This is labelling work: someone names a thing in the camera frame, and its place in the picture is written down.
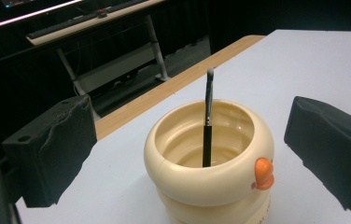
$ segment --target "black padded block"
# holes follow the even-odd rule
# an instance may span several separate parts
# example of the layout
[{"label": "black padded block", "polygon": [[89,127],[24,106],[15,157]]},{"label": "black padded block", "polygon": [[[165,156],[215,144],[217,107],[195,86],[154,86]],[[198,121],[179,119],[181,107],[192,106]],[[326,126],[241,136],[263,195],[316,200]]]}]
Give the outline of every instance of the black padded block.
[{"label": "black padded block", "polygon": [[351,210],[351,116],[297,96],[284,140],[343,208]]},{"label": "black padded block", "polygon": [[3,142],[28,207],[57,203],[97,142],[89,95],[59,102]]}]

